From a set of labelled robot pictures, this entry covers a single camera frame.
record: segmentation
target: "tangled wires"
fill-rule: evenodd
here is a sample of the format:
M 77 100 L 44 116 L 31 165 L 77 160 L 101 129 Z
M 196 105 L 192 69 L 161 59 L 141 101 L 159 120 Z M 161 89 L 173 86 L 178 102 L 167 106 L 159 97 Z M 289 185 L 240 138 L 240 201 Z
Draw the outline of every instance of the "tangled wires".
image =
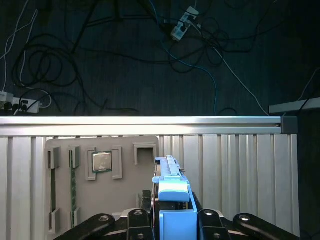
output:
M 42 43 L 37 43 L 37 40 L 50 39 L 54 40 L 57 46 L 48 46 Z M 24 52 L 30 51 L 30 56 L 26 63 L 29 74 L 32 80 L 29 82 L 22 81 L 19 66 L 22 63 Z M 66 65 L 71 66 L 72 77 L 70 81 L 61 81 Z M 12 81 L 17 87 L 27 88 L 33 87 L 36 84 L 48 84 L 54 87 L 65 88 L 78 83 L 82 90 L 82 102 L 87 107 L 87 99 L 90 100 L 96 107 L 102 108 L 103 106 L 93 100 L 87 93 L 82 77 L 79 73 L 78 66 L 69 53 L 68 46 L 59 38 L 51 34 L 40 34 L 33 37 L 22 49 L 17 57 L 16 62 L 12 68 Z

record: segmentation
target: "power strip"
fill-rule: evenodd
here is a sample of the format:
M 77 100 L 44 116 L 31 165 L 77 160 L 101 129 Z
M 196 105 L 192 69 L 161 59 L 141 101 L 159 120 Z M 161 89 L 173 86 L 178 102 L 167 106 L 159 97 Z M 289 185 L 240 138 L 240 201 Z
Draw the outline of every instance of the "power strip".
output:
M 38 114 L 39 113 L 39 109 L 40 109 L 40 102 L 36 101 L 36 100 L 31 100 L 31 99 L 25 99 L 22 98 L 21 99 L 22 105 L 26 105 L 27 108 L 29 108 L 32 104 L 34 104 L 29 110 L 28 113 L 29 114 Z M 20 98 L 18 97 L 14 97 L 13 98 L 13 102 L 12 105 L 18 104 L 20 103 Z
M 36 101 L 36 100 L 32 100 L 32 99 L 25 99 L 22 98 L 21 99 L 21 103 L 23 106 L 26 106 L 26 108 L 28 109 L 32 104 L 34 104 L 30 109 L 28 109 L 27 113 L 29 114 L 38 114 L 39 110 L 40 110 L 40 102 Z M 19 97 L 14 97 L 12 102 L 12 107 L 10 109 L 7 109 L 7 111 L 13 111 L 13 106 L 19 106 L 20 104 L 20 98 Z M 4 104 L 0 104 L 0 109 L 4 110 L 5 109 L 5 105 Z
M 180 40 L 184 37 L 184 35 L 191 26 L 190 20 L 194 21 L 197 18 L 197 15 L 199 15 L 199 12 L 195 10 L 192 6 L 190 6 L 184 13 L 184 15 L 181 17 L 177 26 L 174 27 L 174 29 L 172 30 L 171 36 L 173 40 L 180 42 Z

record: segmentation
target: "gray panel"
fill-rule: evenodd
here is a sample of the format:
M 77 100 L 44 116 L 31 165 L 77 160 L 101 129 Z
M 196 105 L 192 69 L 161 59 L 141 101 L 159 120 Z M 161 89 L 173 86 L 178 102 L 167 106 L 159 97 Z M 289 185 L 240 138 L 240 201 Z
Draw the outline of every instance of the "gray panel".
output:
M 0 239 L 7 235 L 8 138 L 0 138 Z
M 222 212 L 227 219 L 233 216 L 230 211 L 230 190 L 229 190 L 229 156 L 228 136 L 221 136 L 221 179 L 222 179 Z
M 172 156 L 178 161 L 181 168 L 184 168 L 184 143 L 183 136 L 172 136 Z
M 258 215 L 275 224 L 275 162 L 273 136 L 257 136 Z
M 274 136 L 275 171 L 275 223 L 282 229 L 292 231 L 291 159 L 287 135 Z
M 32 143 L 31 164 L 31 239 L 42 239 L 45 234 L 45 143 L 44 137 L 36 137 Z
M 31 236 L 31 137 L 12 142 L 11 239 Z
M 172 150 L 171 150 L 171 138 L 172 136 L 164 136 L 163 137 L 163 156 L 167 155 L 172 155 Z
M 245 136 L 245 142 L 247 167 L 247 212 L 257 216 L 259 214 L 257 136 L 247 135 Z
M 240 177 L 240 211 L 248 213 L 248 166 L 247 141 L 245 135 L 239 136 L 239 177 Z
M 203 136 L 203 206 L 222 211 L 221 136 Z
M 159 139 L 159 156 L 164 156 L 165 155 L 165 137 L 162 136 L 157 136 Z
M 228 184 L 231 217 L 240 212 L 239 136 L 228 136 Z
M 199 136 L 185 136 L 183 138 L 183 150 L 185 175 L 190 181 L 192 191 L 195 192 L 201 202 L 199 182 Z
M 293 231 L 292 233 L 300 235 L 299 223 L 299 185 L 298 185 L 298 149 L 297 149 L 297 135 L 290 135 L 289 152 L 291 158 L 291 187 L 292 187 L 292 219 Z
M 158 139 L 155 136 L 139 137 L 108 137 L 108 138 L 79 138 L 79 139 L 53 139 L 46 143 L 46 149 L 60 148 L 60 165 L 55 169 L 55 189 L 56 189 L 56 211 L 54 217 L 52 213 L 52 230 L 47 239 L 54 239 L 60 234 L 70 229 L 71 225 L 71 170 L 70 170 L 70 146 L 79 146 L 80 156 L 79 166 L 75 168 L 76 179 L 76 223 L 80 224 L 84 220 L 99 213 L 117 213 L 125 209 L 135 208 L 136 195 L 142 190 L 151 190 L 152 177 L 154 175 L 154 152 L 158 152 Z M 116 179 L 113 171 L 96 174 L 95 181 L 88 181 L 84 174 L 88 168 L 85 162 L 88 161 L 86 154 L 88 149 L 96 148 L 97 152 L 108 152 L 119 149 L 122 158 L 122 178 L 120 177 L 120 166 L 116 169 Z M 134 161 L 135 149 L 139 149 L 138 160 Z

